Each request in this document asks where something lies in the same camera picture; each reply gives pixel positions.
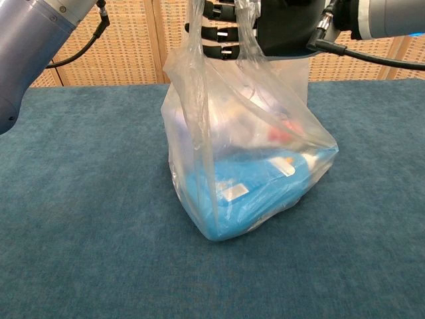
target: plastic bag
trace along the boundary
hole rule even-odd
[[[167,59],[161,112],[177,195],[202,234],[221,241],[295,205],[338,147],[306,106],[307,61],[276,66],[262,54],[259,2],[236,0],[237,61],[203,55],[203,5],[189,3],[189,36]]]

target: blue carpet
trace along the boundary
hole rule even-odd
[[[33,89],[0,136],[0,318],[425,318],[425,82],[312,84],[335,165],[207,241],[175,195],[167,86]]]

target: woven wall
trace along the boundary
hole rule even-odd
[[[62,86],[56,70],[45,70],[31,85],[33,88]]]
[[[167,54],[183,36],[187,0],[111,0],[112,25],[79,60],[45,72],[35,86],[118,85],[164,83],[162,72]],[[73,55],[92,36],[99,22],[95,9],[85,18],[55,61]],[[342,33],[339,43],[350,48],[390,58],[425,62],[425,37],[401,37],[375,41],[352,41]],[[320,54],[311,58],[311,81],[424,78],[423,72],[381,67],[348,57]]]

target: black cable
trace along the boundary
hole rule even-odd
[[[74,62],[77,58],[81,57],[84,53],[86,53],[88,51],[88,49],[90,49],[90,47],[96,42],[98,38],[96,36],[93,36],[90,41],[88,41],[88,43],[84,46],[84,48],[82,48],[80,51],[78,51],[75,55],[73,55],[72,57],[57,62],[57,63],[52,63],[52,64],[48,64],[46,66],[46,68],[58,68],[60,66],[64,66],[66,64],[69,64],[71,62]]]
[[[393,60],[391,58],[381,58],[379,56],[353,51],[351,49],[348,49],[345,45],[338,45],[337,43],[333,43],[331,41],[326,41],[323,39],[317,39],[315,41],[315,47],[324,52],[338,54],[339,56],[347,55],[352,58],[357,58],[359,60],[375,64],[391,66],[394,68],[404,68],[406,70],[425,71],[424,63],[406,62],[401,60]]]
[[[67,65],[71,62],[74,62],[77,58],[80,58],[84,53],[86,53],[88,51],[88,49],[90,49],[92,47],[92,45],[96,42],[96,40],[100,38],[100,36],[106,30],[106,28],[110,26],[111,23],[109,21],[108,12],[105,10],[106,1],[105,0],[98,0],[96,5],[98,6],[98,8],[100,10],[99,14],[100,14],[101,21],[100,21],[96,31],[94,31],[93,37],[90,39],[90,41],[88,41],[88,43],[84,46],[84,48],[82,48],[80,51],[78,51],[72,57],[67,58],[66,60],[63,60],[63,61],[60,61],[60,62],[48,64],[46,66],[46,68],[57,68],[57,67],[60,67],[60,66]]]

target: item in bag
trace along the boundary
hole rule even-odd
[[[312,185],[315,164],[330,152],[334,151],[313,156],[264,150],[257,158],[230,156],[214,166],[216,212],[203,170],[187,176],[183,206],[206,238],[222,241],[241,235],[295,205]]]
[[[299,123],[291,120],[284,120],[282,121],[282,124],[288,130],[281,130],[279,128],[272,127],[268,132],[269,141],[290,143],[294,139],[294,134],[299,136],[303,135],[303,128]]]

